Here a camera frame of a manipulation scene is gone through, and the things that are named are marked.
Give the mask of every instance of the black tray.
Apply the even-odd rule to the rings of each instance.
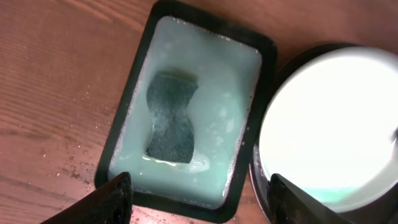
[[[98,188],[108,181],[109,164],[126,117],[127,109],[131,102],[134,87],[146,57],[152,36],[154,35],[157,22],[164,16],[172,16],[182,19],[210,32],[229,37],[230,39],[236,40],[242,44],[251,46],[261,54],[262,65],[248,121],[245,127],[247,131],[245,131],[242,140],[245,142],[245,145],[242,145],[239,148],[229,192],[224,204],[222,204],[220,208],[211,210],[183,202],[177,202],[165,197],[139,192],[134,193],[133,203],[135,205],[176,213],[209,222],[227,222],[235,214],[238,207],[245,175],[248,171],[248,165],[252,156],[253,145],[258,138],[262,117],[266,111],[267,105],[264,104],[264,99],[268,95],[267,90],[270,88],[270,83],[274,74],[277,51],[274,43],[266,36],[181,2],[161,0],[154,4],[150,12],[129,78],[127,79],[126,87],[123,91],[116,116],[106,140],[101,159],[98,163],[95,175],[95,186]]]

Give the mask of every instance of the black container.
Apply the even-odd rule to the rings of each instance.
[[[245,176],[248,171],[248,165],[252,156],[252,149],[258,138],[262,117],[266,112],[267,104],[264,103],[264,99],[267,98],[269,94],[267,90],[270,88],[273,79],[277,51],[274,43],[266,36],[181,2],[161,0],[154,4],[150,12],[129,78],[127,79],[126,87],[123,91],[113,125],[98,164],[95,175],[95,186],[99,188],[108,181],[109,165],[127,114],[127,109],[131,102],[132,93],[140,75],[141,67],[146,57],[152,36],[154,35],[155,27],[158,21],[164,16],[182,19],[183,21],[202,27],[212,33],[229,37],[237,42],[253,47],[260,53],[262,65],[245,127],[247,131],[244,132],[242,139],[245,144],[239,148],[231,184],[224,204],[222,204],[220,208],[211,210],[165,197],[139,192],[134,193],[133,203],[135,205],[176,213],[209,222],[227,222],[236,213]]]
[[[345,43],[325,44],[314,47],[295,57],[277,72],[277,79],[270,89],[269,97],[267,98],[268,101],[266,101],[265,104],[268,105],[271,98],[276,94],[277,90],[284,84],[284,82],[307,62],[333,50],[355,46],[357,45]],[[270,180],[267,179],[261,167],[258,142],[254,146],[254,154],[250,161],[250,177],[254,193],[265,218],[269,223],[278,223],[277,220],[274,220],[269,206],[269,196],[267,195],[267,192]],[[339,213],[339,215],[358,224],[398,223],[398,184],[369,205],[350,212]]]

